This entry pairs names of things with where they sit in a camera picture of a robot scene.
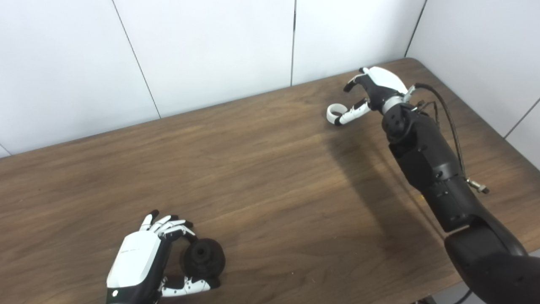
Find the white wall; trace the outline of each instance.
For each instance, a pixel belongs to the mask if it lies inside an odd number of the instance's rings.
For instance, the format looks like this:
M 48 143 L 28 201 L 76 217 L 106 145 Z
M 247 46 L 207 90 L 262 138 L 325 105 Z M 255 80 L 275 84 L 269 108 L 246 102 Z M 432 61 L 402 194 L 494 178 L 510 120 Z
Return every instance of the white wall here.
M 111 1 L 2 1 L 0 41 L 13 154 L 159 118 Z
M 290 85 L 294 0 L 115 0 L 162 116 Z
M 540 1 L 428 0 L 407 57 L 506 136 L 540 96 Z
M 292 84 L 403 58 L 424 0 L 297 0 Z

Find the black fingertip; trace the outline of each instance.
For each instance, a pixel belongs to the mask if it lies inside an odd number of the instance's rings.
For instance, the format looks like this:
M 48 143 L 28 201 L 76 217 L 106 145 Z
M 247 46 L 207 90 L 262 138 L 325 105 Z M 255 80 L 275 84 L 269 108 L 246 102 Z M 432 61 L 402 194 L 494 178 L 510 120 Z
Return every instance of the black fingertip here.
M 353 81 L 348 82 L 348 83 L 345 85 L 345 87 L 343 88 L 343 91 L 346 92 L 346 93 L 349 93 L 349 92 L 353 89 L 353 87 L 354 87 L 355 84 L 356 84 L 356 83 L 354 83 Z
M 193 242 L 195 242 L 196 240 L 199 239 L 196 235 L 191 235 L 189 233 L 186 234 L 185 237 L 190 243 L 193 243 Z
M 154 209 L 150 212 L 150 214 L 152 215 L 152 218 L 155 219 L 159 215 L 159 210 Z
M 217 277 L 209 277 L 205 279 L 206 283 L 210 286 L 210 289 L 215 289 L 221 286 L 221 282 Z
M 167 282 L 165 283 L 166 288 L 172 288 L 172 289 L 182 289 L 184 287 L 184 276 L 179 275 L 173 275 L 167 276 Z

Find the robotic hand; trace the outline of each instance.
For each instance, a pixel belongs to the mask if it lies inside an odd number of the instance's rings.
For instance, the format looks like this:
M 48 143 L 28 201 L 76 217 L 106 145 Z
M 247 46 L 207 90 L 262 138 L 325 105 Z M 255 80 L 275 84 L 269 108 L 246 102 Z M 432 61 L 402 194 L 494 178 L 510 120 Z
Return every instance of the robotic hand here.
M 368 98 L 357 102 L 352 108 L 339 103 L 330 105 L 326 111 L 326 119 L 334 125 L 344 125 L 352 120 L 360 118 L 370 111 L 386 112 L 394 105 L 404 102 L 402 96 L 410 98 L 411 91 L 401 82 L 401 79 L 392 72 L 379 67 L 361 68 L 360 74 L 354 76 L 344 87 L 345 92 L 361 84 Z
M 191 222 L 168 215 L 152 224 L 159 212 L 148 214 L 139 231 L 129 234 L 107 277 L 107 304 L 155 304 L 161 297 L 182 296 L 220 286 L 225 267 L 221 246 L 201 239 Z M 163 276 L 172 242 L 185 237 L 190 246 L 184 254 L 186 276 Z

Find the fingertip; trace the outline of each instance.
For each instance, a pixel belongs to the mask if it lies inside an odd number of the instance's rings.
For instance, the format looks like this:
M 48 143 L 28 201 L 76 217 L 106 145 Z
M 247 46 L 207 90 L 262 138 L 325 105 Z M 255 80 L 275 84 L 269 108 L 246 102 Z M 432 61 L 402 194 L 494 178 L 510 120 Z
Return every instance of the fingertip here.
M 159 215 L 159 210 L 154 209 L 150 212 L 150 215 L 152 215 L 152 218 L 155 219 Z
M 186 234 L 184 235 L 186 237 L 186 239 L 190 242 L 190 243 L 193 243 L 197 240 L 199 240 L 199 238 L 196 236 L 196 235 L 191 235 L 191 234 Z

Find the black robotic arm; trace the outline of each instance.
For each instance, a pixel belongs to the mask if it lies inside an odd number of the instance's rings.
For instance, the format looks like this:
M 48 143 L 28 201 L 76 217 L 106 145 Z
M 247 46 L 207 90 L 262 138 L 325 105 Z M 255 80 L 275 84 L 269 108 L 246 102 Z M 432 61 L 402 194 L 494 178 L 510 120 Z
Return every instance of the black robotic arm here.
M 422 193 L 443 230 L 451 233 L 444 245 L 467 286 L 487 304 L 540 303 L 540 259 L 528 256 L 516 237 L 483 207 L 470 186 L 486 192 L 485 186 L 467 179 L 435 121 L 408 103 L 412 93 L 423 88 L 440 98 L 447 110 L 440 95 L 425 84 L 407 90 L 388 70 L 360 71 L 344 91 L 360 84 L 368 98 L 350 110 L 331 105 L 328 120 L 342 125 L 369 110 L 379 111 L 390 151 L 407 181 Z

